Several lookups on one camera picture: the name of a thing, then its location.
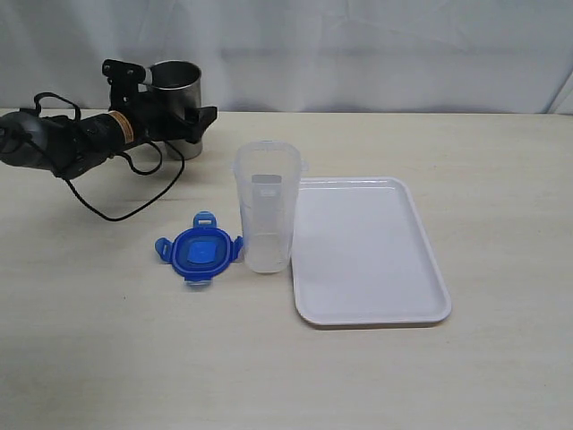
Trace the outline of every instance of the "blue lid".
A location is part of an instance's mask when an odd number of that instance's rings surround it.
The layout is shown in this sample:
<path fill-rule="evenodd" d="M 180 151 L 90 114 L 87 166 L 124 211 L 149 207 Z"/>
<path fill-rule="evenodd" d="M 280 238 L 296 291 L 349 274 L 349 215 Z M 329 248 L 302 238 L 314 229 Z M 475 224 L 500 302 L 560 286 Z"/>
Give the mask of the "blue lid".
<path fill-rule="evenodd" d="M 243 247 L 243 238 L 235 242 L 217 228 L 217 220 L 210 212 L 199 212 L 193 228 L 185 230 L 171 243 L 161 237 L 155 250 L 161 260 L 169 262 L 177 273 L 191 283 L 209 283 L 234 262 Z"/>

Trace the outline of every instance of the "white table surface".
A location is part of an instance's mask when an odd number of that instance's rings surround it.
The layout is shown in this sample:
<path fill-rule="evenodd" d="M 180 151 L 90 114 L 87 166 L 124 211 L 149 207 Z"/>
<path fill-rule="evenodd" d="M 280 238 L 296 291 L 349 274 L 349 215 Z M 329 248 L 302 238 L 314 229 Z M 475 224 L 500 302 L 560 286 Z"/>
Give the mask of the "white table surface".
<path fill-rule="evenodd" d="M 317 331 L 287 271 L 242 264 L 186 290 L 154 241 L 201 210 L 239 234 L 230 166 L 259 139 L 296 145 L 308 176 L 405 181 L 450 318 Z M 571 428 L 572 117 L 221 113 L 204 143 L 173 191 L 116 224 L 48 172 L 0 166 L 0 428 Z M 114 159 L 76 184 L 119 215 L 176 168 Z"/>

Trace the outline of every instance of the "clear plastic container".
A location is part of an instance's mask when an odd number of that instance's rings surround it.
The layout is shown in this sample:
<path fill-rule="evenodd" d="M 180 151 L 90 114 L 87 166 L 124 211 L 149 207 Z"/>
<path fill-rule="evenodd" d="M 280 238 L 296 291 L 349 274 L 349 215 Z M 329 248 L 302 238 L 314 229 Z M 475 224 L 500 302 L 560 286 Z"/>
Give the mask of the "clear plastic container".
<path fill-rule="evenodd" d="M 243 224 L 244 261 L 275 273 L 290 261 L 295 207 L 303 171 L 300 152 L 285 142 L 244 145 L 233 166 Z"/>

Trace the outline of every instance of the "stainless steel mug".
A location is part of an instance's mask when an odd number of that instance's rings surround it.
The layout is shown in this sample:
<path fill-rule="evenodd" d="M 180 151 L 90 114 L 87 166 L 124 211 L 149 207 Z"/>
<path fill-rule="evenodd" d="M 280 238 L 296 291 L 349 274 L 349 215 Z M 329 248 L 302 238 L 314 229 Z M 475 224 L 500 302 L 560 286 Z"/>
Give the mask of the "stainless steel mug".
<path fill-rule="evenodd" d="M 169 60 L 155 63 L 150 70 L 152 81 L 147 85 L 148 90 L 174 114 L 186 119 L 186 109 L 201 107 L 201 69 L 197 65 L 187 61 Z M 169 142 L 185 159 L 194 159 L 203 151 L 201 140 L 188 142 L 180 139 Z M 167 154 L 172 159 L 180 159 L 169 146 Z"/>

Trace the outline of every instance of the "white plastic tray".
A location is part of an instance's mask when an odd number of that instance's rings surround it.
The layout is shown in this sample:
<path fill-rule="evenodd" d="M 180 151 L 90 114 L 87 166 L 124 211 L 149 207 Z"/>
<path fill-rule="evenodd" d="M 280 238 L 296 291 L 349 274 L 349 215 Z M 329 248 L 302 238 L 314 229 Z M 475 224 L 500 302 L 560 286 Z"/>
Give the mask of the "white plastic tray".
<path fill-rule="evenodd" d="M 317 325 L 427 324 L 451 301 L 405 184 L 304 178 L 293 243 L 295 305 Z"/>

